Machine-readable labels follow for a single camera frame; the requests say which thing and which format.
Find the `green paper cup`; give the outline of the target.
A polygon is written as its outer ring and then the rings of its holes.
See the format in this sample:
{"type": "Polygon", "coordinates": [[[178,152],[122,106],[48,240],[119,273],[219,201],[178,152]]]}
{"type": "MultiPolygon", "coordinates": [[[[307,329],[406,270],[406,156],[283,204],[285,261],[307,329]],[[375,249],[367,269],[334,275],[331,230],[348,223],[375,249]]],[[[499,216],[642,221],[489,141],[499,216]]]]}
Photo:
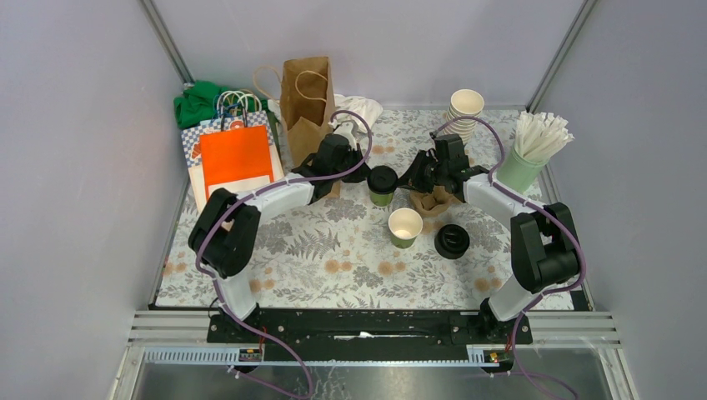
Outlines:
{"type": "Polygon", "coordinates": [[[397,248],[411,247],[421,233],[424,222],[412,208],[399,208],[393,211],[388,220],[391,242],[397,248]]]}
{"type": "Polygon", "coordinates": [[[379,208],[386,208],[393,201],[394,192],[378,193],[370,191],[369,198],[374,206],[379,208]]]}

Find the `white cloth bag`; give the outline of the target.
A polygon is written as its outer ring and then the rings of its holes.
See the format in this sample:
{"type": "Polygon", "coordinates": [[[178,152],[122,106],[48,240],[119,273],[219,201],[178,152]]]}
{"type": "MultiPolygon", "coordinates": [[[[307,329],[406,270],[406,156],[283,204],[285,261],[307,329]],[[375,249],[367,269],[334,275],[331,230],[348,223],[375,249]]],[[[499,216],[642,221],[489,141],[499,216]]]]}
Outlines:
{"type": "MultiPolygon", "coordinates": [[[[373,127],[373,125],[379,119],[384,110],[379,102],[362,96],[344,96],[335,93],[333,95],[333,98],[337,111],[346,110],[359,115],[369,125],[370,128],[373,127]]],[[[275,117],[278,119],[279,122],[282,121],[278,100],[262,100],[261,103],[263,107],[267,106],[268,110],[274,113],[275,117]]],[[[338,114],[335,117],[335,121],[336,122],[330,123],[330,126],[332,128],[335,128],[340,123],[352,122],[356,124],[356,127],[358,128],[359,132],[367,132],[367,128],[363,125],[359,118],[353,117],[347,113],[338,114]]]]}

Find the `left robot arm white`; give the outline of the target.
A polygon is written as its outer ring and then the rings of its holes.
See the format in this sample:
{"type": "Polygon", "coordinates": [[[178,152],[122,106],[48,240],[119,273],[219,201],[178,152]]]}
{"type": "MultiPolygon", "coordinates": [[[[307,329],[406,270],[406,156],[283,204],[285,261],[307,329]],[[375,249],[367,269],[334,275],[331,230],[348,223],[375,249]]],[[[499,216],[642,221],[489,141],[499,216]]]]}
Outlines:
{"type": "Polygon", "coordinates": [[[335,183],[362,182],[369,175],[370,153],[331,133],[284,178],[252,191],[219,189],[207,201],[188,245],[197,270],[211,279],[219,306],[229,315],[226,329],[235,340],[246,343],[258,334],[258,319],[251,314],[258,302],[247,272],[259,226],[319,201],[335,183]]]}

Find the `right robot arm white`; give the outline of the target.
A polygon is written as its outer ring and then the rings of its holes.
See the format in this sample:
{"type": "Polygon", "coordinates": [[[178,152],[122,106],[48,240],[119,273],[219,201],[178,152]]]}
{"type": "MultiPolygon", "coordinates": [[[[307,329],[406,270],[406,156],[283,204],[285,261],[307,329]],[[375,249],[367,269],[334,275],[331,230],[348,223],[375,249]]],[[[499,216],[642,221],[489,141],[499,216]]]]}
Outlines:
{"type": "Polygon", "coordinates": [[[484,304],[479,335],[499,343],[511,332],[510,320],[530,309],[544,293],[579,281],[586,262],[569,209],[560,202],[540,206],[500,183],[485,167],[470,166],[462,140],[439,136],[434,148],[420,150],[397,185],[420,193],[442,187],[463,203],[480,208],[510,233],[513,275],[484,304]]]}

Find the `floral table mat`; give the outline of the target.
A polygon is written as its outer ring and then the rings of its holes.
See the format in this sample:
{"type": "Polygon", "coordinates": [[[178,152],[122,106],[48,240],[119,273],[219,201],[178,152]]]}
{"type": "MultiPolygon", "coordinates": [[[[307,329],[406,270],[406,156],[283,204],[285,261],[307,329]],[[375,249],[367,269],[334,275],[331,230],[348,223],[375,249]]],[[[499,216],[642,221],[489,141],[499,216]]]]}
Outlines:
{"type": "MultiPolygon", "coordinates": [[[[438,110],[384,111],[374,124],[371,167],[401,174],[416,152],[433,146],[429,131],[445,122],[438,110]]],[[[466,204],[424,218],[412,247],[391,243],[390,214],[412,208],[398,190],[375,207],[365,182],[342,184],[340,195],[289,210],[259,229],[247,278],[265,308],[477,309],[510,278],[509,233],[500,222],[466,204]],[[471,243],[455,260],[434,248],[437,231],[458,224],[471,243]]],[[[190,185],[173,236],[156,308],[205,308],[216,298],[208,276],[195,267],[188,236],[198,220],[190,185]]]]}

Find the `black cup lid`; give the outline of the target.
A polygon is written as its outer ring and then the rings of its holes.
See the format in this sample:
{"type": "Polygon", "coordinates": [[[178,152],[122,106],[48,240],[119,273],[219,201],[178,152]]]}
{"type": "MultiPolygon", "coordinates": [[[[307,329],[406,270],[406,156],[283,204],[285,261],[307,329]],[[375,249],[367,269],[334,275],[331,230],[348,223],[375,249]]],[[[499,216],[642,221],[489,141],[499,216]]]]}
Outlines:
{"type": "Polygon", "coordinates": [[[369,191],[378,195],[388,195],[396,190],[398,174],[385,165],[373,167],[367,177],[369,191]]]}

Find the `stack of paper cups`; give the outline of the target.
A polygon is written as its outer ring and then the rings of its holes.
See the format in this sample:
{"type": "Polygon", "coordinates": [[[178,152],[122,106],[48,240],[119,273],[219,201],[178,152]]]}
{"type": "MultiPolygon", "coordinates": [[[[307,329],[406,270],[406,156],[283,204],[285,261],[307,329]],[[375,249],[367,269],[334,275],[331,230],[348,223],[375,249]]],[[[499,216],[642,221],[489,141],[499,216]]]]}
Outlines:
{"type": "Polygon", "coordinates": [[[450,98],[450,104],[445,113],[446,121],[449,122],[443,132],[445,134],[457,134],[464,144],[467,144],[477,125],[473,119],[461,119],[459,117],[478,118],[484,109],[484,98],[472,89],[459,89],[450,98]]]}

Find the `orange paper bag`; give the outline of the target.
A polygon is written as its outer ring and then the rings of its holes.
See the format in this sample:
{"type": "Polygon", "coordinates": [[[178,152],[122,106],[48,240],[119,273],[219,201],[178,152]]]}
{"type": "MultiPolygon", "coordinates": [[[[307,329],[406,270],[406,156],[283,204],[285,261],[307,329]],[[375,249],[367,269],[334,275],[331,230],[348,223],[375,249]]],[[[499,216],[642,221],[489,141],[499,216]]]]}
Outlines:
{"type": "Polygon", "coordinates": [[[222,188],[232,193],[248,191],[282,177],[265,126],[202,135],[199,146],[207,198],[222,188]]]}

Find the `blue checkered paper bag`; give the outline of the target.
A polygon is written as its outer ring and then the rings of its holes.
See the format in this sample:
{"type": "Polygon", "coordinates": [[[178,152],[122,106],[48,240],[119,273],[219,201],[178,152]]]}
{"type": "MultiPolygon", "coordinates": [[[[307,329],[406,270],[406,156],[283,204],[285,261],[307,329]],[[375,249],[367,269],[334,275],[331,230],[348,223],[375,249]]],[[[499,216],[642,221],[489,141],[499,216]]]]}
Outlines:
{"type": "Polygon", "coordinates": [[[202,212],[206,205],[207,194],[210,194],[213,190],[215,190],[215,187],[213,187],[209,190],[209,192],[207,192],[205,187],[200,138],[211,133],[229,131],[238,128],[250,129],[251,127],[257,126],[262,126],[267,129],[270,160],[273,170],[273,179],[271,179],[271,182],[274,180],[279,180],[283,177],[283,167],[275,141],[277,138],[277,129],[271,127],[268,120],[268,113],[266,111],[261,110],[248,113],[245,122],[241,117],[215,118],[202,121],[197,126],[187,128],[182,131],[181,138],[184,156],[186,158],[196,209],[199,213],[202,212]]]}

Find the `black cup lids stack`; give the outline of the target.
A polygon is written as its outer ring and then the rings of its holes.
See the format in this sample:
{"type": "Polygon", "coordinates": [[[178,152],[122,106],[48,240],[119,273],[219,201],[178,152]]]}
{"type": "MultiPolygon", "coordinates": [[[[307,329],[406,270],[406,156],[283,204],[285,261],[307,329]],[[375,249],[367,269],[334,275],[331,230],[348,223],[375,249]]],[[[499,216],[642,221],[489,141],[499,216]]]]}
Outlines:
{"type": "Polygon", "coordinates": [[[434,248],[437,253],[447,259],[461,258],[470,246],[467,231],[456,224],[442,226],[434,237],[434,248]]]}

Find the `brown pulp cup carrier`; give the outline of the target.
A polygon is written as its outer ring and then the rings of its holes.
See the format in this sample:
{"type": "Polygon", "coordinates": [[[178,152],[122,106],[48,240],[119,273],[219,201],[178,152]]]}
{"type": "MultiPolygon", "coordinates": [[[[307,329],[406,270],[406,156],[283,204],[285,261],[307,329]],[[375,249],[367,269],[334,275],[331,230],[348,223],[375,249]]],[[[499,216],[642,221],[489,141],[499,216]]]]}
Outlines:
{"type": "Polygon", "coordinates": [[[412,191],[409,193],[409,199],[413,209],[422,218],[437,217],[451,206],[461,203],[453,194],[447,192],[444,186],[436,186],[430,193],[412,191]]]}

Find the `brown paper bag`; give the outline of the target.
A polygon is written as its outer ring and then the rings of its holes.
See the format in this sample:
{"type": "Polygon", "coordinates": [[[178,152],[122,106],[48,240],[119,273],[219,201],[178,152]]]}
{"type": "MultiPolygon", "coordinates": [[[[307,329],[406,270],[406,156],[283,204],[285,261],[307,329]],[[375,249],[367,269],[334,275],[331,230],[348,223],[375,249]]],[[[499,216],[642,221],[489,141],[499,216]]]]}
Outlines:
{"type": "Polygon", "coordinates": [[[253,85],[278,103],[293,165],[299,166],[317,152],[325,135],[331,132],[329,121],[336,107],[329,57],[290,59],[281,69],[258,67],[253,72],[253,85]],[[265,70],[274,72],[279,95],[274,96],[261,86],[260,75],[265,70]]]}

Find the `green cloth bag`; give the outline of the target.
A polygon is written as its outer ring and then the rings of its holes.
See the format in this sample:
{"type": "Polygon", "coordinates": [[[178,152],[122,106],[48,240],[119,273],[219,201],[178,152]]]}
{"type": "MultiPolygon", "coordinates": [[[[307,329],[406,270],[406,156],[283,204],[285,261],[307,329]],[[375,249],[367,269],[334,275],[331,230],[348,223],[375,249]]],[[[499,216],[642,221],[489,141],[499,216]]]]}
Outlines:
{"type": "Polygon", "coordinates": [[[182,93],[173,99],[179,129],[193,128],[224,114],[238,116],[244,108],[246,113],[268,111],[268,104],[248,89],[230,89],[201,80],[185,83],[182,93]]]}

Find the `green straw holder cup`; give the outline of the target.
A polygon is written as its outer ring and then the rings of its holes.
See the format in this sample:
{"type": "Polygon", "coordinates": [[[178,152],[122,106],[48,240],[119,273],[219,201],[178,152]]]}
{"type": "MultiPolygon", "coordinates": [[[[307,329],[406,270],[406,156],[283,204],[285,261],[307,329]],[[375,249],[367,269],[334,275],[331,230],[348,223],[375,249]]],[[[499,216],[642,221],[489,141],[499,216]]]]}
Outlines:
{"type": "Polygon", "coordinates": [[[530,188],[547,162],[547,160],[541,162],[529,161],[521,157],[516,149],[512,147],[495,176],[506,187],[523,194],[530,188]]]}

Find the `white wrapped straws bundle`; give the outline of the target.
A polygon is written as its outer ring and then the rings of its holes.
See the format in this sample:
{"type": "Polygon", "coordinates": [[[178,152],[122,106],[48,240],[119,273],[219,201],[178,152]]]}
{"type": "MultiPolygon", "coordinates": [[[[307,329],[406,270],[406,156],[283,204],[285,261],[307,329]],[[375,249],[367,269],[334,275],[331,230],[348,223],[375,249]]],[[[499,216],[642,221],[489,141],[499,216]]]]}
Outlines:
{"type": "Polygon", "coordinates": [[[530,163],[546,163],[574,141],[568,121],[552,112],[521,112],[516,124],[513,150],[530,163]]]}

